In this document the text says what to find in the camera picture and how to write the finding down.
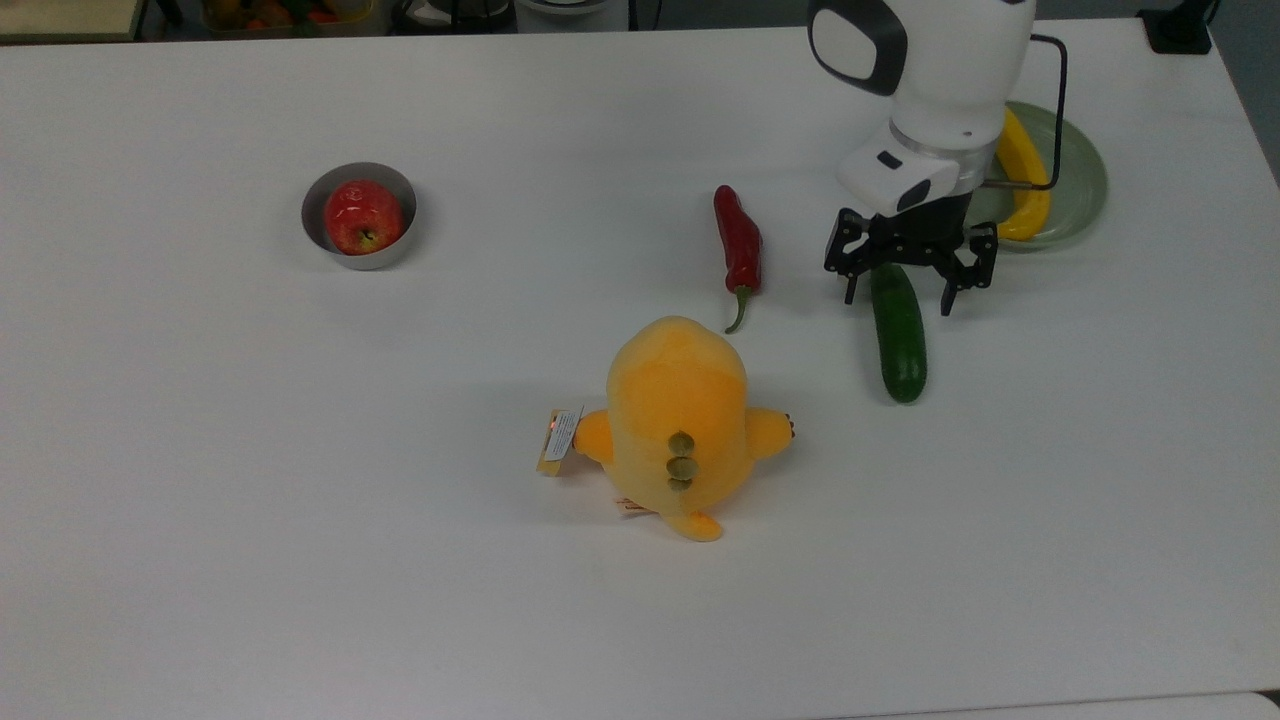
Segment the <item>fruit basket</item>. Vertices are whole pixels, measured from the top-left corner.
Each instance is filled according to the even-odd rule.
[[[214,40],[387,35],[383,0],[204,0]]]

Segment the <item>red chili pepper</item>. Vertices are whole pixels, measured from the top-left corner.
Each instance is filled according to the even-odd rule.
[[[719,225],[721,243],[724,246],[724,287],[737,297],[737,319],[724,328],[724,333],[737,331],[746,315],[746,299],[760,292],[760,228],[742,210],[733,188],[722,184],[716,188],[716,224]]]

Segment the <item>chili pepper stem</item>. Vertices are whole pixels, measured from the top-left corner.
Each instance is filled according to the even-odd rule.
[[[737,318],[733,319],[733,324],[724,328],[724,334],[732,334],[737,332],[739,325],[742,324],[742,318],[746,316],[746,299],[751,297],[751,286],[740,284],[733,288],[733,297],[737,297]]]

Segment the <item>plush toy foot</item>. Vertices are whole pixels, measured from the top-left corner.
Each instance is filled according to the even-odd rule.
[[[710,542],[719,539],[724,529],[719,527],[710,515],[705,512],[690,512],[689,515],[663,515],[663,520],[671,529],[698,542]]]

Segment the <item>green plate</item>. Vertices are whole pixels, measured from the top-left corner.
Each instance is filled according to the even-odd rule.
[[[1044,169],[1053,172],[1053,126],[1056,115],[1038,105],[1010,102],[1009,109],[1018,115],[1032,143],[1044,161]],[[1000,161],[993,160],[992,179],[1007,179]],[[1044,228],[1025,242],[1000,238],[1001,247],[1009,250],[1042,250],[1078,237],[1093,224],[1107,202],[1107,170],[1102,155],[1089,138],[1070,122],[1062,123],[1062,169],[1059,173],[1048,219]],[[1001,222],[1014,213],[1014,193],[1010,190],[979,188],[973,193],[966,220],[969,224]]]

